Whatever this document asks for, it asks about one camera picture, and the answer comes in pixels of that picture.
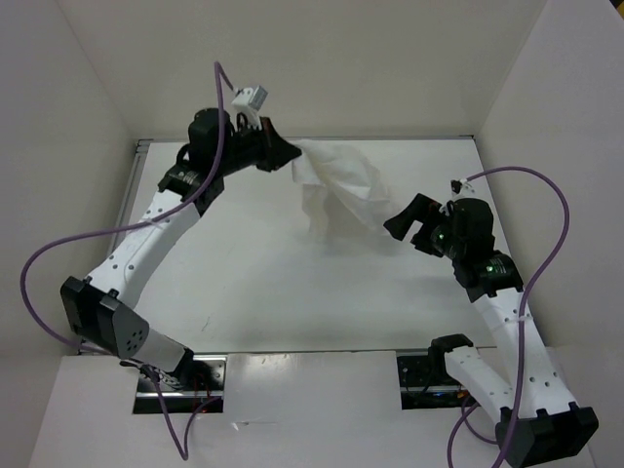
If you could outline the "white pleated skirt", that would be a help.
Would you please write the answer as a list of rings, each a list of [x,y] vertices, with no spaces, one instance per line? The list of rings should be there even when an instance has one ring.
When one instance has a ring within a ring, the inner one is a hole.
[[[343,225],[337,214],[330,213],[330,202],[353,217],[367,235],[388,235],[383,223],[397,204],[381,171],[362,151],[351,144],[314,139],[293,144],[301,155],[292,161],[292,181],[301,187],[301,207],[313,236],[328,239]]]

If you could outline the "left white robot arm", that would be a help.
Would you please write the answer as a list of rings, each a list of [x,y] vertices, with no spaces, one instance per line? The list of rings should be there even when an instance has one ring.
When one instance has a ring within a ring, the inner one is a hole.
[[[247,167],[277,171],[301,155],[267,117],[252,127],[215,108],[197,112],[189,141],[158,183],[141,227],[85,278],[69,277],[60,296],[70,328],[122,361],[150,368],[175,390],[207,368],[193,351],[155,331],[135,308],[148,280],[176,242],[223,192],[224,180]]]

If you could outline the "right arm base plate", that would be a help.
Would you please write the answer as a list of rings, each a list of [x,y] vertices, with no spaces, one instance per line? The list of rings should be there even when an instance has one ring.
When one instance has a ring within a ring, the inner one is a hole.
[[[398,353],[396,363],[403,410],[452,409],[464,402],[475,403],[458,381],[433,373],[425,351]]]

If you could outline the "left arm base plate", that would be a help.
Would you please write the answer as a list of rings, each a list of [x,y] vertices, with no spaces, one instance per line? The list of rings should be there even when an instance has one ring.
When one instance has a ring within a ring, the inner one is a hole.
[[[167,411],[172,414],[222,413],[227,357],[196,355],[195,371],[185,384],[175,383],[160,374],[158,384]],[[140,371],[136,385],[133,414],[161,414],[162,409],[152,380]]]

